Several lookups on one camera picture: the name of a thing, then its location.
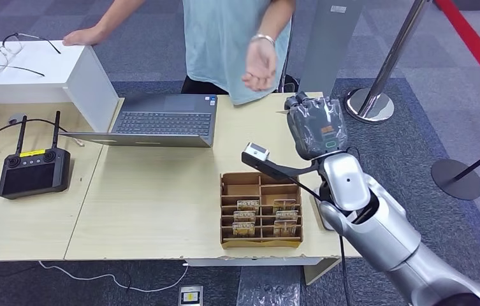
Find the person's right hand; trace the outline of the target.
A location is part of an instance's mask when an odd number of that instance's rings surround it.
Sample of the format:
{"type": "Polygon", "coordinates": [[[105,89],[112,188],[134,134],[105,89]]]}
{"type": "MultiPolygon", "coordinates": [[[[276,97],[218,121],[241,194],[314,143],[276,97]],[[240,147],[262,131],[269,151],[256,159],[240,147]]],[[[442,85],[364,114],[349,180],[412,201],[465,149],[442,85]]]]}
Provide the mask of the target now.
{"type": "Polygon", "coordinates": [[[85,45],[94,46],[100,44],[109,35],[106,29],[93,26],[86,29],[73,31],[63,37],[62,44],[64,46],[85,45]]]}

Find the person's left hand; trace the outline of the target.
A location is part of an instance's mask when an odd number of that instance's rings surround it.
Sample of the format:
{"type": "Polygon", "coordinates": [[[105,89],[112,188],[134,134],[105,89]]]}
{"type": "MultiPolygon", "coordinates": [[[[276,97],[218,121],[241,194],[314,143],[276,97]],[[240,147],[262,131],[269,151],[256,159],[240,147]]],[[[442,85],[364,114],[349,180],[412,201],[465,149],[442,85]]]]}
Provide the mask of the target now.
{"type": "Polygon", "coordinates": [[[247,49],[242,81],[253,91],[266,91],[275,80],[276,52],[272,43],[260,38],[252,40],[247,49]]]}

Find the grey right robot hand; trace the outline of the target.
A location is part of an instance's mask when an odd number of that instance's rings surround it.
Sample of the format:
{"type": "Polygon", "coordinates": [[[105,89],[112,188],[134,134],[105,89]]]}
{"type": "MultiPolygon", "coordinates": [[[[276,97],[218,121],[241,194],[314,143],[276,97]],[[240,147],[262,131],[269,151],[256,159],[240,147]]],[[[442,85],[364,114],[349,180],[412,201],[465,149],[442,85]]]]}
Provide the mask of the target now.
{"type": "Polygon", "coordinates": [[[286,99],[284,111],[302,159],[312,160],[346,149],[348,136],[339,100],[310,98],[299,92],[286,99]]]}

